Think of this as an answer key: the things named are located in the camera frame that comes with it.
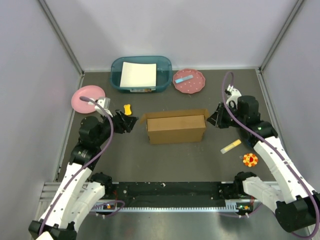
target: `blue marker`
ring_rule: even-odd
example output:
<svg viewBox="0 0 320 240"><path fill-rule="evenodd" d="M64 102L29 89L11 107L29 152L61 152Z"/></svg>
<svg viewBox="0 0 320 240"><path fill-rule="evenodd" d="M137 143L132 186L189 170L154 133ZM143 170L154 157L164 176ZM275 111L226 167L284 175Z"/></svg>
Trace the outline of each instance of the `blue marker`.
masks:
<svg viewBox="0 0 320 240"><path fill-rule="evenodd" d="M187 81L187 80L193 79L193 78L194 78L193 75L185 76L185 77L182 77L182 78L179 78L179 79L175 80L175 83L179 84L179 83L182 83L184 81Z"/></svg>

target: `white paper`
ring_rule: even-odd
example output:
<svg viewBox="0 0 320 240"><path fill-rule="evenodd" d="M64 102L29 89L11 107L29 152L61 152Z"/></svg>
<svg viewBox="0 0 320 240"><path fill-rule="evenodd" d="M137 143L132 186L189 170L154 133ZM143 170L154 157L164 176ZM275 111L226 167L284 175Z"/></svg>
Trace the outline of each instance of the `white paper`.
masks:
<svg viewBox="0 0 320 240"><path fill-rule="evenodd" d="M157 83L157 64L124 62L120 87L155 87Z"/></svg>

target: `cardboard box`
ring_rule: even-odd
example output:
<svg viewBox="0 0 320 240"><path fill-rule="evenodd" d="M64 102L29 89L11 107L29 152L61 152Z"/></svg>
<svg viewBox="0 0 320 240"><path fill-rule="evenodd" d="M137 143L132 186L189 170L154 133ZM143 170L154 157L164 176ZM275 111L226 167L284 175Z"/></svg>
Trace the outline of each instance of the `cardboard box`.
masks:
<svg viewBox="0 0 320 240"><path fill-rule="evenodd" d="M146 121L151 144L176 144L200 142L206 130L207 109L188 109L145 113L140 123Z"/></svg>

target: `white wall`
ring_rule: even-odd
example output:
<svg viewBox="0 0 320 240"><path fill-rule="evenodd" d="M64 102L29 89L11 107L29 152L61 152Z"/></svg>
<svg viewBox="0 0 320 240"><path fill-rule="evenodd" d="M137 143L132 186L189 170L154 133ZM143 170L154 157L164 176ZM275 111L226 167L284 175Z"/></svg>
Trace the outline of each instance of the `white wall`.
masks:
<svg viewBox="0 0 320 240"><path fill-rule="evenodd" d="M260 66L295 0L46 0L81 67L164 55L174 68Z"/></svg>
<svg viewBox="0 0 320 240"><path fill-rule="evenodd" d="M320 191L320 1L306 1L264 76L293 162Z"/></svg>
<svg viewBox="0 0 320 240"><path fill-rule="evenodd" d="M25 240L79 74L35 0L0 1L0 238Z"/></svg>

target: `metal floor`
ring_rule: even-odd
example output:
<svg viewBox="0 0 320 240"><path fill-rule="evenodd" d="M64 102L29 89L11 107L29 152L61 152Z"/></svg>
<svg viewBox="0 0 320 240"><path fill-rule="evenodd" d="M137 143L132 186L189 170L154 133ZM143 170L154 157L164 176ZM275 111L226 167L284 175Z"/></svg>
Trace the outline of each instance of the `metal floor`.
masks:
<svg viewBox="0 0 320 240"><path fill-rule="evenodd" d="M170 85L162 93L121 94L109 84L106 72L86 73L83 86L98 85L111 98L111 110L131 104L134 116L147 112L207 108L211 113L221 101L225 70L201 71L206 84L201 92L182 94ZM243 95L253 95L260 104L263 120L269 121L267 107L255 70L235 70L235 86ZM76 113L60 172L63 177L70 152L78 141L78 129L86 115ZM243 144L226 154L220 149L239 138L234 128L217 129L208 124L202 142L150 145L145 124L137 123L130 134L116 134L110 148L102 155L95 172L104 172L114 181L232 181L241 171L252 171L264 181L274 181L263 161L252 169L240 156L252 152ZM262 207L249 219L221 216L218 213L119 213L103 220L88 215L77 240L292 240L279 226L274 215Z"/></svg>
<svg viewBox="0 0 320 240"><path fill-rule="evenodd" d="M111 87L109 73L89 72L82 86L97 85L111 98L111 111L124 109L131 104L132 114L141 117L144 113L181 109L207 108L213 113L222 101L221 84L225 70L203 70L206 79L202 91L189 95L170 85L162 93L120 93ZM235 86L242 95L253 95L260 106L261 119L270 121L267 107L254 69L235 70ZM80 122L85 114L75 113L66 146L59 179L64 176L71 150L78 141ZM131 133L115 134L110 148L101 156L95 172L103 172L116 182L205 182L233 181L241 171L253 171L263 181L274 178L263 161L249 169L240 156L253 149L244 144L226 154L220 149L239 138L237 129L218 129L208 123L202 142L178 144L149 144L146 124L136 123Z"/></svg>
<svg viewBox="0 0 320 240"><path fill-rule="evenodd" d="M306 236L305 230L297 232ZM120 213L88 215L77 240L295 240L265 206L249 218L211 213Z"/></svg>

